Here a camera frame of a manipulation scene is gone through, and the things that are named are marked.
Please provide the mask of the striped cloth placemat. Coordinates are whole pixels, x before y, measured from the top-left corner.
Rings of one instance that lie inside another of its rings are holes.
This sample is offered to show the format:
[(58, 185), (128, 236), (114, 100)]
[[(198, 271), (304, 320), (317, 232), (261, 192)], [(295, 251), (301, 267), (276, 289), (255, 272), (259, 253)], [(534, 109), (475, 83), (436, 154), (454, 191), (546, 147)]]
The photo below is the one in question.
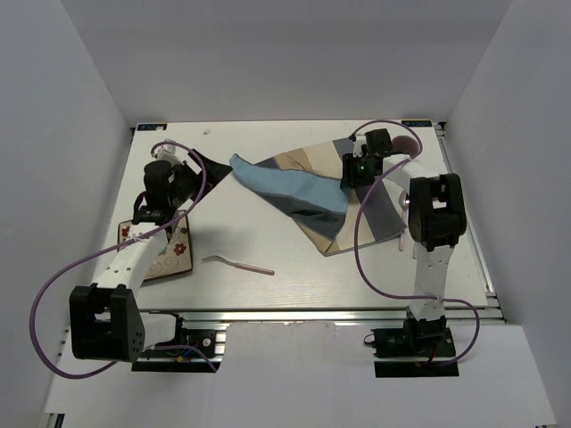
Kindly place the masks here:
[(233, 155), (236, 180), (287, 215), (324, 256), (398, 238), (404, 221), (384, 185), (342, 188), (342, 157), (353, 152), (347, 138), (281, 152), (258, 163)]

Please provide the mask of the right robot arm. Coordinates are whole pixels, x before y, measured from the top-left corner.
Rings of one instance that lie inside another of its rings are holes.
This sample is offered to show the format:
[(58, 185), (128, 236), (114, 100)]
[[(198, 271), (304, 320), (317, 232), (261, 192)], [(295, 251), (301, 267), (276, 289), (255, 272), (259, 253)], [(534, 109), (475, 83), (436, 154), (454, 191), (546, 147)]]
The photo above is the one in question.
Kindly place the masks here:
[(442, 339), (446, 330), (444, 290), (451, 255), (465, 234), (468, 220), (460, 177), (438, 174), (415, 160), (414, 150), (390, 137), (387, 129), (351, 135), (360, 150), (342, 157), (341, 186), (357, 188), (388, 179), (409, 198), (408, 231), (414, 241), (416, 274), (414, 292), (403, 323), (404, 348), (424, 355)]

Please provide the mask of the square floral plate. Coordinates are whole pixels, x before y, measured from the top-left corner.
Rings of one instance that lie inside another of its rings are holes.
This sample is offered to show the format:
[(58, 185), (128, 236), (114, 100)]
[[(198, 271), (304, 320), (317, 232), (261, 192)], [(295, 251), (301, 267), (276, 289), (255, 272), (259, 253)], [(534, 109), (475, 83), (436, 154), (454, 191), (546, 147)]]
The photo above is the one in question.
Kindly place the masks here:
[[(131, 220), (119, 223), (118, 243), (123, 243), (133, 238), (133, 234), (130, 231), (131, 228), (133, 228)], [(156, 228), (156, 225), (136, 226), (134, 235), (140, 236), (154, 228)], [(127, 256), (133, 256), (136, 251), (140, 251), (140, 248), (144, 249), (152, 240), (154, 240), (154, 248), (157, 248), (158, 236), (158, 234), (155, 234), (138, 243), (132, 243), (129, 246), (123, 246), (121, 249), (118, 249), (116, 258), (106, 268), (106, 272), (113, 272), (113, 274), (132, 272), (133, 266), (129, 266), (125, 262)], [(184, 217), (179, 220), (176, 226), (172, 227), (168, 244), (161, 251), (156, 252), (156, 257), (145, 274), (144, 282), (189, 273), (193, 270), (193, 267), (193, 248), (188, 227), (188, 217)]]

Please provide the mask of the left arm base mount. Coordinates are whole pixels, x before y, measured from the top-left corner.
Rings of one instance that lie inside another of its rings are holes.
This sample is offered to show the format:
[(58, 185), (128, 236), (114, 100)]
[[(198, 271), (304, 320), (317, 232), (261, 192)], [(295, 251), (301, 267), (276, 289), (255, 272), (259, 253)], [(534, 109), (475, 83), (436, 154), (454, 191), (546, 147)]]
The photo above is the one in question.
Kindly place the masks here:
[(145, 350), (132, 372), (214, 374), (220, 367), (226, 343), (225, 325), (179, 318), (173, 339)]

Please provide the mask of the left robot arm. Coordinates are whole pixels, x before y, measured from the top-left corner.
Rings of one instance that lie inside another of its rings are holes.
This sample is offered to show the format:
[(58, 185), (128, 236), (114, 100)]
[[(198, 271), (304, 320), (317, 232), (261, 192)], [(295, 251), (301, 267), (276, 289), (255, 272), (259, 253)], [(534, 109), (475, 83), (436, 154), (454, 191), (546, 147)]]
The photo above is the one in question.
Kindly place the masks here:
[(159, 345), (168, 355), (183, 353), (188, 333), (178, 316), (143, 314), (136, 296), (152, 264), (165, 250), (179, 209), (198, 202), (232, 171), (192, 152), (198, 171), (161, 148), (144, 167), (144, 191), (137, 197), (128, 237), (105, 270), (89, 286), (70, 294), (71, 348), (75, 358), (131, 362)]

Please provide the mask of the purple ceramic mug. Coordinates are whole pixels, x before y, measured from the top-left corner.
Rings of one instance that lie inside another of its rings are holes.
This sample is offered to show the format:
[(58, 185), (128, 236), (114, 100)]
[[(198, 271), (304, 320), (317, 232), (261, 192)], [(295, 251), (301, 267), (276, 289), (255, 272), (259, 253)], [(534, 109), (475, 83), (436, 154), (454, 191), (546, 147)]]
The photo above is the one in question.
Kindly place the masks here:
[(406, 154), (416, 157), (421, 152), (418, 141), (411, 136), (396, 136), (392, 139), (393, 151), (399, 154)]

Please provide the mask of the pink handled fork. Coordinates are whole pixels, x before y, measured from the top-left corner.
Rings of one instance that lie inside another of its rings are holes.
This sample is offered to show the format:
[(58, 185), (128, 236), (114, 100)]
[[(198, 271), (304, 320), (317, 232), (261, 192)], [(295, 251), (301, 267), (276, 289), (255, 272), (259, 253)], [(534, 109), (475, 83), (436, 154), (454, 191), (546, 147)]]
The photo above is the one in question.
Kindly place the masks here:
[(225, 265), (231, 266), (232, 268), (237, 268), (240, 270), (253, 272), (253, 273), (261, 274), (261, 275), (265, 275), (265, 276), (274, 276), (276, 274), (276, 272), (272, 269), (268, 269), (268, 268), (264, 268), (264, 267), (257, 267), (254, 265), (249, 265), (249, 264), (225, 259), (219, 255), (207, 256), (205, 258), (202, 258), (201, 262), (202, 263), (219, 262), (219, 263), (223, 263)]

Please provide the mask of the pink handled spoon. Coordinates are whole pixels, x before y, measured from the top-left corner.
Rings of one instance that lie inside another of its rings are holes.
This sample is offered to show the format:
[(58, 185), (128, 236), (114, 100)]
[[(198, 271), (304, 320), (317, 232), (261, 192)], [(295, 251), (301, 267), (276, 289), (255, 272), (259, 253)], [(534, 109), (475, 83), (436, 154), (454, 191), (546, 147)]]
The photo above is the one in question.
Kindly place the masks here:
[[(405, 226), (408, 225), (409, 204), (410, 204), (409, 195), (407, 194), (406, 191), (402, 191), (399, 197), (399, 205), (401, 207), (401, 220)], [(407, 233), (406, 229), (403, 229), (403, 231), (400, 234), (399, 246), (398, 246), (399, 251), (404, 251), (405, 249), (406, 233)]]

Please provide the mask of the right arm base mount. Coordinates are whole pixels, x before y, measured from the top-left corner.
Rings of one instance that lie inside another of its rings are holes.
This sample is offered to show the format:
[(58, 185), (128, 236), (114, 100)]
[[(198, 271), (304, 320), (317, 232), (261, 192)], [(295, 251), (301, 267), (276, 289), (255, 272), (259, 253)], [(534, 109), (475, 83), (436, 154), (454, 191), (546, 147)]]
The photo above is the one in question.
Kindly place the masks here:
[(408, 315), (399, 328), (377, 328), (363, 344), (374, 351), (375, 376), (381, 379), (458, 377), (456, 349), (444, 316), (417, 320)]

